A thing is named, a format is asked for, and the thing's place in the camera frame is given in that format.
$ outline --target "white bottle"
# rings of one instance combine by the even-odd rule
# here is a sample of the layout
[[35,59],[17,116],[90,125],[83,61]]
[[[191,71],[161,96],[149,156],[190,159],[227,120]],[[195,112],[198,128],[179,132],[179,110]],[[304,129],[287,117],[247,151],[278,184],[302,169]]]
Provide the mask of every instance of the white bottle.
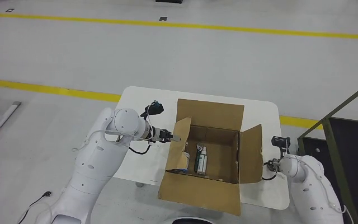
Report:
[[208,163],[208,156],[206,155],[206,147],[201,150],[199,156],[199,164],[197,166],[197,174],[205,175],[206,173],[206,164]]

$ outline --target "cardboard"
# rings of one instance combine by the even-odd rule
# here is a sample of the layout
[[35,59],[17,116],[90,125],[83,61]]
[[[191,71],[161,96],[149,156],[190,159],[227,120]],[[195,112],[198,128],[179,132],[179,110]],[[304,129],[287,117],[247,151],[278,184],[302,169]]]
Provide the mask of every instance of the cardboard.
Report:
[[[261,125],[240,132],[244,106],[178,99],[177,123],[158,198],[239,216],[239,183],[256,183],[262,176]],[[188,171],[183,154],[190,154]],[[208,154],[205,176],[194,172],[196,144]]]

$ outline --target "yellow floor line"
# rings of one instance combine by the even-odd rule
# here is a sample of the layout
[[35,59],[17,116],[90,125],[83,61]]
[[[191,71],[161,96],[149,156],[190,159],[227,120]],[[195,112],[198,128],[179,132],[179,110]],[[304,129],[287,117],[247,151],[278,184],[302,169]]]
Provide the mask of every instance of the yellow floor line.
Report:
[[[5,80],[0,80],[0,87],[13,88],[16,90],[26,90],[32,92],[41,92],[44,94],[73,96],[73,97],[80,97],[80,98],[92,99],[92,100],[102,100],[102,101],[109,101],[109,102],[118,102],[121,98],[121,95],[117,95],[117,94],[105,94],[102,92],[72,90],[69,88],[42,86],[42,85],[35,85],[35,84],[28,84],[28,83],[21,83],[21,82],[11,82]],[[280,116],[281,125],[310,128],[316,122],[317,120],[294,118],[292,116]]]
[[11,82],[0,80],[0,87],[4,88],[14,88],[17,90],[27,90],[32,92],[42,92],[45,94],[57,94],[63,96],[74,96],[91,100],[103,100],[109,102],[118,102],[121,98],[120,95],[116,94],[105,94],[101,92],[91,92],[83,90],[72,90],[69,88],[60,88],[54,86],[42,86],[35,84],[27,84],[21,82]]
[[348,33],[275,30],[275,29],[261,29],[261,28],[252,28],[252,27],[236,27],[236,26],[220,26],[220,25],[204,25],[204,24],[183,24],[183,23],[178,23],[178,22],[111,20],[111,19],[105,19],[105,18],[80,18],[80,17],[64,17],[64,16],[23,15],[23,14],[11,14],[11,13],[0,13],[0,17],[25,18],[25,19],[35,19],[35,20],[71,21],[71,22],[96,22],[96,23],[104,23],[104,24],[125,24],[125,25],[139,25],[139,26],[165,26],[165,27],[180,27],[180,28],[207,29],[207,30],[225,30],[225,31],[236,31],[236,32],[255,32],[255,33],[261,33],[261,34],[312,36],[312,37],[322,37],[322,38],[358,39],[358,34],[348,34]]

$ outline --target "box flap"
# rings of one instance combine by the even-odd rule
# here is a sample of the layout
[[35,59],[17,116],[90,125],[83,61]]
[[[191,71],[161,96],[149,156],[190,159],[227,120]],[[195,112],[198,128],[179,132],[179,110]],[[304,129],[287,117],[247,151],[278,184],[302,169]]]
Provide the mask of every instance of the box flap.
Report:
[[174,125],[173,134],[180,136],[180,141],[170,142],[166,170],[186,169],[186,156],[183,154],[185,142],[188,139],[190,131],[191,118],[184,118]]
[[240,215],[239,184],[165,172],[158,198]]
[[243,105],[178,99],[177,121],[191,116],[192,125],[240,131],[243,114]]
[[257,183],[262,177],[262,127],[259,124],[240,133],[240,184]]

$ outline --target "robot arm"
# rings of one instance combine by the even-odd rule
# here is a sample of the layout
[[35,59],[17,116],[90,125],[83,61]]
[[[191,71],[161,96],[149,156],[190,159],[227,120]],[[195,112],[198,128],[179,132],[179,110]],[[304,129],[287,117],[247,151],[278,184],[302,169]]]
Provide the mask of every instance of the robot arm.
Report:
[[[144,116],[139,116],[133,109],[103,109],[79,149],[65,191],[39,223],[90,224],[97,198],[121,166],[131,141],[180,141],[168,130],[156,128],[145,119],[161,111],[162,105],[156,101],[146,108]],[[116,142],[111,142],[106,139],[106,134],[119,137]]]
[[291,179],[290,193],[302,221],[306,224],[343,224],[340,202],[324,175],[323,165],[312,156],[285,154],[289,138],[280,143],[282,139],[272,139],[272,144],[281,149],[281,159],[273,159],[268,168]]

